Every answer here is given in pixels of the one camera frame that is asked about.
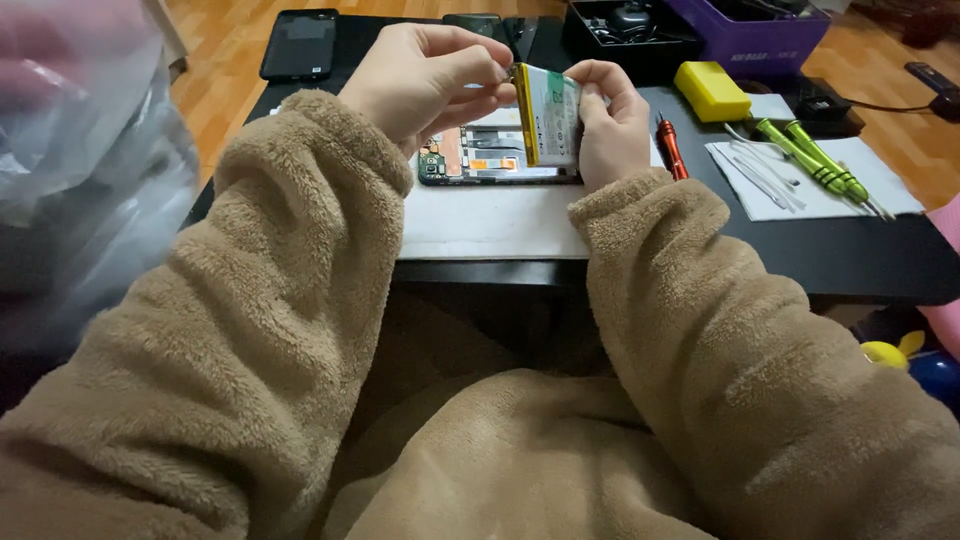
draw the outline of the wooden floor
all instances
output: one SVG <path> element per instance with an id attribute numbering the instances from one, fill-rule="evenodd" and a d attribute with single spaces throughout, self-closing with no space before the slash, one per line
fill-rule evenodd
<path id="1" fill-rule="evenodd" d="M 257 76 L 276 13 L 336 8 L 344 14 L 440 17 L 456 12 L 563 15 L 560 0 L 167 0 L 190 48 L 190 69 L 172 94 L 200 147 L 202 182 L 226 141 L 243 125 L 263 81 Z M 908 107 L 925 105 L 932 90 L 907 74 L 908 61 L 926 61 L 960 83 L 960 43 L 942 42 L 929 51 L 900 45 L 897 35 L 866 18 L 839 17 L 804 65 L 852 99 Z M 931 113 L 896 114 L 859 110 L 862 134 L 927 209 L 960 192 L 960 124 Z"/>

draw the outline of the fleece fabric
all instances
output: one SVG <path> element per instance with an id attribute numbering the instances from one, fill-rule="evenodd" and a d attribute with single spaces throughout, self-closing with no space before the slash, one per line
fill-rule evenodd
<path id="1" fill-rule="evenodd" d="M 246 127 L 206 220 L 0 421 L 0 538 L 960 534 L 950 413 L 704 185 L 571 207 L 615 372 L 571 377 L 415 298 L 384 318 L 411 181 L 319 91 Z"/>

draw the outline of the fleece sleeve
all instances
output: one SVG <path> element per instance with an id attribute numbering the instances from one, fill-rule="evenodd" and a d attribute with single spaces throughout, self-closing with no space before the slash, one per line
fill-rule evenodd
<path id="1" fill-rule="evenodd" d="M 371 365 L 411 174 L 302 91 L 207 218 L 0 422 L 2 538 L 296 538 Z"/>
<path id="2" fill-rule="evenodd" d="M 662 169 L 571 207 L 604 347 L 711 510 L 711 532 L 955 538 L 956 420 L 720 234 L 729 214 L 706 186 Z"/>

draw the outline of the phone battery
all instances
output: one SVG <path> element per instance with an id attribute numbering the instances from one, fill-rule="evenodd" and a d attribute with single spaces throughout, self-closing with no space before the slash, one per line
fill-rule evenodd
<path id="1" fill-rule="evenodd" d="M 561 73 L 515 63 L 511 75 L 523 126 L 527 166 L 576 167 L 583 129 L 581 86 Z"/>

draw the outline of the yellow battery edge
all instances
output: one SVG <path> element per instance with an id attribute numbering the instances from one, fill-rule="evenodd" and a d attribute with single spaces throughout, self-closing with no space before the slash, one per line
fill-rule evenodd
<path id="1" fill-rule="evenodd" d="M 537 152 L 537 138 L 534 136 L 534 130 L 536 129 L 534 110 L 530 105 L 530 77 L 527 74 L 525 63 L 515 63 L 511 70 L 514 76 L 514 86 L 516 86 L 516 104 L 520 109 L 520 127 L 523 131 L 523 146 L 527 155 L 527 166 L 533 167 L 540 162 L 540 155 Z"/>

